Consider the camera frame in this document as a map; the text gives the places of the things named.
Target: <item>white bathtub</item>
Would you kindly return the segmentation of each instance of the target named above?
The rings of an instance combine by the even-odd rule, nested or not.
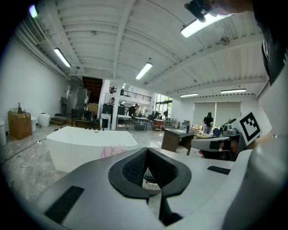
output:
[[[47,136],[47,145],[55,168],[71,172],[82,164],[100,159],[102,146],[126,146],[135,149],[137,142],[126,131],[94,131],[66,126]]]

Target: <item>cardboard box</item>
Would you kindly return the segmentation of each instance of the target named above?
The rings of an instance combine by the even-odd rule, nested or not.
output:
[[[31,114],[8,112],[8,123],[10,135],[21,140],[32,135]]]
[[[94,116],[97,115],[97,111],[98,111],[98,105],[94,105],[94,104],[88,104],[87,105],[88,111],[90,112],[94,112]]]

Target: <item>railing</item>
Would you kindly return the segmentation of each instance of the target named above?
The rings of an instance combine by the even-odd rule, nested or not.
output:
[[[116,88],[114,88],[114,89],[110,88],[110,93],[116,93],[116,92],[117,92]],[[142,94],[138,94],[138,93],[129,92],[127,90],[121,90],[120,96],[135,98],[135,99],[143,100],[146,102],[151,101],[151,97],[148,97],[148,96],[145,96]]]

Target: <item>bottle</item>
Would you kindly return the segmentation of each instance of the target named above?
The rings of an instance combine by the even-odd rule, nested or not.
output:
[[[20,103],[18,103],[18,114],[21,114],[21,113],[22,113],[21,105]]]

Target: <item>staircase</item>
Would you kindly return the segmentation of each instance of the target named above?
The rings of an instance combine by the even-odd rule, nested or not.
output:
[[[90,103],[98,103],[102,88],[102,79],[90,78],[90,77],[82,77],[84,88],[90,91]]]

